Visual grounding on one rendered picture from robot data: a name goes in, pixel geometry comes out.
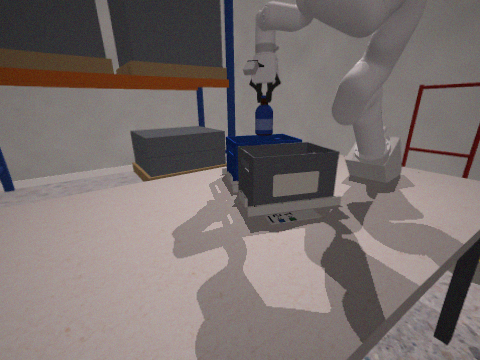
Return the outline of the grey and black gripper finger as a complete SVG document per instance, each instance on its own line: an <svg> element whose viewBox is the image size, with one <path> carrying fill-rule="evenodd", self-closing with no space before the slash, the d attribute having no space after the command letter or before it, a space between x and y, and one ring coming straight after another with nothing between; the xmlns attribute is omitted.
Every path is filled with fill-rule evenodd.
<svg viewBox="0 0 480 360"><path fill-rule="evenodd" d="M272 83L267 83L267 88L268 88L268 90L267 90L267 92L266 92L266 102L267 102L267 103L271 102L270 100L272 100L272 91L275 89L276 86L278 86L278 85L281 84L280 79L279 79L277 73L276 73L275 81L276 81L276 82L275 82L274 84L273 84L273 82L272 82ZM272 85L272 86L271 86L271 85Z"/></svg>
<svg viewBox="0 0 480 360"><path fill-rule="evenodd" d="M262 90L262 83L256 83L256 85L252 82L252 79L249 83L250 86L252 86L256 92L257 92L257 100L258 100L258 103L261 103L261 96L263 96L263 93L261 92Z"/></svg>

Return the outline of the white paper pick list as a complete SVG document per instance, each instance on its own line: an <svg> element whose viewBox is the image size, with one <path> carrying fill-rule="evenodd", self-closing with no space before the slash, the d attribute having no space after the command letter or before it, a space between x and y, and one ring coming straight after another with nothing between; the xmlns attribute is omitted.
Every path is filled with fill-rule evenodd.
<svg viewBox="0 0 480 360"><path fill-rule="evenodd" d="M306 220L322 217L313 209L264 216L272 224Z"/></svg>

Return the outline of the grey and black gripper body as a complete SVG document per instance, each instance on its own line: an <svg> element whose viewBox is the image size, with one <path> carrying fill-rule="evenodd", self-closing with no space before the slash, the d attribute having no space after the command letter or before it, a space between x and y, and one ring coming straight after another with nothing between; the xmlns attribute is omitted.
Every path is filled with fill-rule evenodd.
<svg viewBox="0 0 480 360"><path fill-rule="evenodd" d="M275 83L276 73L279 77L277 54L274 52L259 52L254 55L253 60L258 60L264 67L259 67L256 74L252 75L252 82L262 84Z"/></svg>

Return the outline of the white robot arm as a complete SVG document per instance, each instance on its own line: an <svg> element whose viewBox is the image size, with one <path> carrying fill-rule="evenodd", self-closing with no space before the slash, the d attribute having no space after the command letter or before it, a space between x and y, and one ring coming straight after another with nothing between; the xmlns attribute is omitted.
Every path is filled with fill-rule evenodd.
<svg viewBox="0 0 480 360"><path fill-rule="evenodd" d="M341 125L353 125L355 155L376 160L390 150L390 142L384 138L382 85L415 31L426 1L296 0L297 5L271 1L263 13L256 14L255 54L276 53L276 30L294 32L313 18L355 38L373 34L363 57L341 81L332 116Z"/></svg>

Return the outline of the blue crate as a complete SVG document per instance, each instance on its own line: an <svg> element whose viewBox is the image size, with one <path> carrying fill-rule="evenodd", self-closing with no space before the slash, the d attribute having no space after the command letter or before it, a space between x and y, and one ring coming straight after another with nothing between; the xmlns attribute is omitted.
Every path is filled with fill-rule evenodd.
<svg viewBox="0 0 480 360"><path fill-rule="evenodd" d="M274 138L280 138L280 141L274 141ZM233 176L233 181L238 181L238 146L298 143L298 139L285 134L271 134L266 136L248 135L248 136L229 136L226 137L226 157L227 171Z"/></svg>

